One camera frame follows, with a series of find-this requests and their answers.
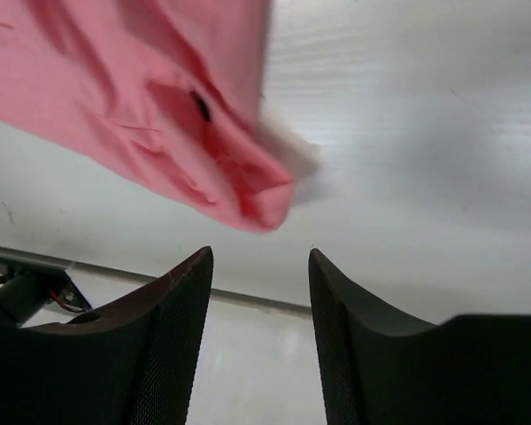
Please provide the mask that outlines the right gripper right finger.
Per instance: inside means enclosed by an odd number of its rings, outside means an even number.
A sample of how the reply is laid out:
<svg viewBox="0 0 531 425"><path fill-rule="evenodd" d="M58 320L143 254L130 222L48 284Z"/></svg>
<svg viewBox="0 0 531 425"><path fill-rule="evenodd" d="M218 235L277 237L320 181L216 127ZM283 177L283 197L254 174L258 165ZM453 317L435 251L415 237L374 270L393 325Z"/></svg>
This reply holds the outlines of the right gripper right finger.
<svg viewBox="0 0 531 425"><path fill-rule="evenodd" d="M308 262L330 424L531 424L531 315L439 325L387 303L321 251Z"/></svg>

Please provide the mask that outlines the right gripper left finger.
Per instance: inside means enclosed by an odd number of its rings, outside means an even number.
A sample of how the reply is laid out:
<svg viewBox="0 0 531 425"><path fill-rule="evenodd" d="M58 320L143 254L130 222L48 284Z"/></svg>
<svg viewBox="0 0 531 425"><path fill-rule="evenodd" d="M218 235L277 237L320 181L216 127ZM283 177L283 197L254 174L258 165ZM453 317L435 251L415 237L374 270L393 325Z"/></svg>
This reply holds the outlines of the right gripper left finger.
<svg viewBox="0 0 531 425"><path fill-rule="evenodd" d="M0 321L0 424L183 424L213 273L204 247L111 303Z"/></svg>

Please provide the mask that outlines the light pink t shirt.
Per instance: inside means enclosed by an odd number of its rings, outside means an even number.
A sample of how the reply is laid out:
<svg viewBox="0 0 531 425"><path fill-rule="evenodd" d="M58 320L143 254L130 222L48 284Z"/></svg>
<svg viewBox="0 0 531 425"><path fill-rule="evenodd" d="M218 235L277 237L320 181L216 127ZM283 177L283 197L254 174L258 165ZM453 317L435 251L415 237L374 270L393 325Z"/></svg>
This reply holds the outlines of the light pink t shirt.
<svg viewBox="0 0 531 425"><path fill-rule="evenodd" d="M295 180L258 139L269 1L0 1L0 121L230 227Z"/></svg>

